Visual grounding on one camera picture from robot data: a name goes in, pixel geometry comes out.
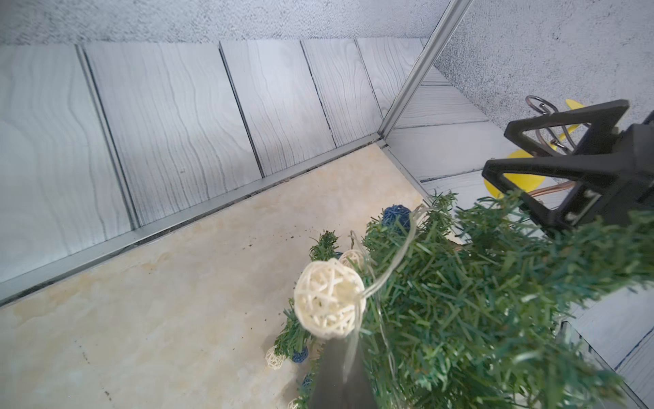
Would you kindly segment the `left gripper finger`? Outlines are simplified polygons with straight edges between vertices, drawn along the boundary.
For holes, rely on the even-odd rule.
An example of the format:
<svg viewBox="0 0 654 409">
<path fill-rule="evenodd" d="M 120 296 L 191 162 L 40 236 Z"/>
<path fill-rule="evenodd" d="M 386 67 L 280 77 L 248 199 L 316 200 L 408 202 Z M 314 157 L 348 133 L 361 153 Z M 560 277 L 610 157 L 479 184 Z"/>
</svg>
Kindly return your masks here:
<svg viewBox="0 0 654 409">
<path fill-rule="evenodd" d="M 360 350 L 357 349 L 347 377 L 344 376 L 346 354 L 345 339 L 326 342 L 309 408 L 378 408 Z"/>
</svg>

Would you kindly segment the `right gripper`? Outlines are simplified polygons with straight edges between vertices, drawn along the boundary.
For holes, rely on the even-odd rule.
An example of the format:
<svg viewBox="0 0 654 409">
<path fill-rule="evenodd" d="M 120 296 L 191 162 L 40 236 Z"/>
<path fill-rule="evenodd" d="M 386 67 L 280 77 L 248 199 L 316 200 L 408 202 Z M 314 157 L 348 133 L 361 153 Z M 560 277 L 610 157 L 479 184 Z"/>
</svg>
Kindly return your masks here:
<svg viewBox="0 0 654 409">
<path fill-rule="evenodd" d="M 512 121 L 504 136 L 536 158 L 489 160 L 483 177 L 501 193 L 519 194 L 519 207 L 545 230 L 571 230 L 599 218 L 606 224 L 630 225 L 631 211 L 653 210 L 653 115 L 619 133 L 616 125 L 629 109 L 624 99 L 550 115 Z M 547 141 L 526 131 L 587 124 L 585 134 L 562 156 Z M 536 175 L 574 183 L 561 206 L 551 210 L 507 175 Z"/>
</svg>

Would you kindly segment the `string light with rattan balls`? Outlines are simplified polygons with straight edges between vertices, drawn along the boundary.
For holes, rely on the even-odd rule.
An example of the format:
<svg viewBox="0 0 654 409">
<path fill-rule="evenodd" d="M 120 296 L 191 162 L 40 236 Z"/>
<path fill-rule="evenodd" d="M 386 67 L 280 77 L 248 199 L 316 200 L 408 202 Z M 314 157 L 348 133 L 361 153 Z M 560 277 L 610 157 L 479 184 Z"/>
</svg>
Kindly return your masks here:
<svg viewBox="0 0 654 409">
<path fill-rule="evenodd" d="M 287 317 L 284 330 L 267 351 L 267 366 L 279 370 L 287 359 L 298 362 L 308 359 L 309 343 L 314 338 L 325 343 L 345 339 L 347 354 L 344 376 L 347 377 L 359 349 L 359 334 L 367 302 L 385 286 L 400 266 L 426 211 L 425 206 L 418 206 L 414 211 L 395 206 L 384 212 L 381 220 L 383 226 L 400 231 L 405 241 L 389 266 L 381 276 L 374 277 L 369 286 L 364 284 L 361 275 L 374 274 L 373 261 L 364 253 L 355 235 L 351 237 L 352 249 L 342 253 L 339 258 L 310 262 L 296 282 L 290 307 L 284 312 Z"/>
</svg>

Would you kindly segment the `small green christmas tree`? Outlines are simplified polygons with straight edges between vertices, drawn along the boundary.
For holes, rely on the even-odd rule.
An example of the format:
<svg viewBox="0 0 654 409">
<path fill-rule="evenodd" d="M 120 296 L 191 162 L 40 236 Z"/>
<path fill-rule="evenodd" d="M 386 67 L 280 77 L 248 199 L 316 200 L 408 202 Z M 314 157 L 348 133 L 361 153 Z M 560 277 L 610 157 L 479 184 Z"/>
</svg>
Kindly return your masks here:
<svg viewBox="0 0 654 409">
<path fill-rule="evenodd" d="M 378 292 L 359 333 L 381 408 L 584 408 L 625 402 L 616 373 L 587 362 L 556 325 L 574 304 L 653 283 L 653 215 L 541 233 L 513 198 L 420 221 L 372 219 L 355 243 Z"/>
</svg>

